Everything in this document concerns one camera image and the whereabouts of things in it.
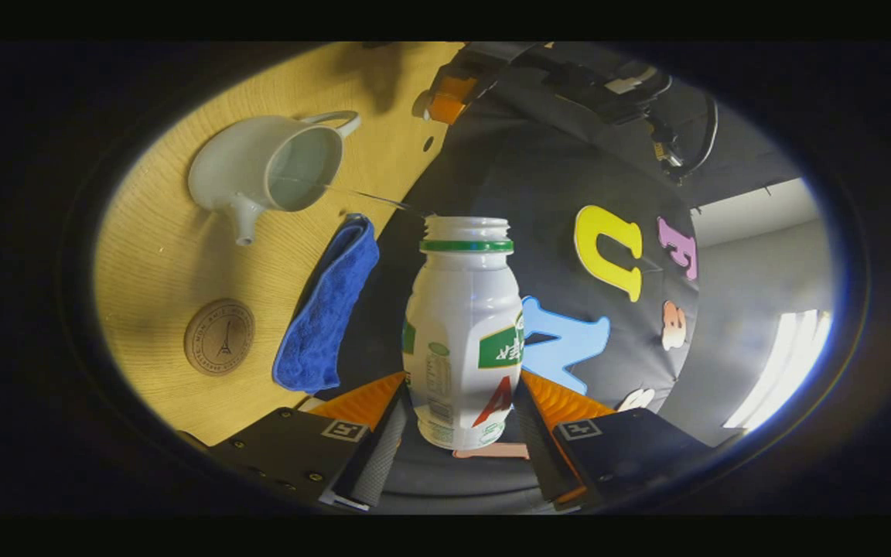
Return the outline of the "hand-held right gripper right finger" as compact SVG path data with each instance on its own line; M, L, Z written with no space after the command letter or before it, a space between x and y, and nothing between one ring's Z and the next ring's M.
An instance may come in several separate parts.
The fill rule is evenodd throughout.
M713 449L645 408L617 412L522 371L515 413L554 507L650 507L706 470Z

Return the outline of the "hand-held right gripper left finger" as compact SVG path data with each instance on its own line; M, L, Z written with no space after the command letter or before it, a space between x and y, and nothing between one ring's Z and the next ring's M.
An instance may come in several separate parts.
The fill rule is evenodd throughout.
M277 408L210 447L210 455L282 501L321 510L378 505L407 423L405 374L315 408Z

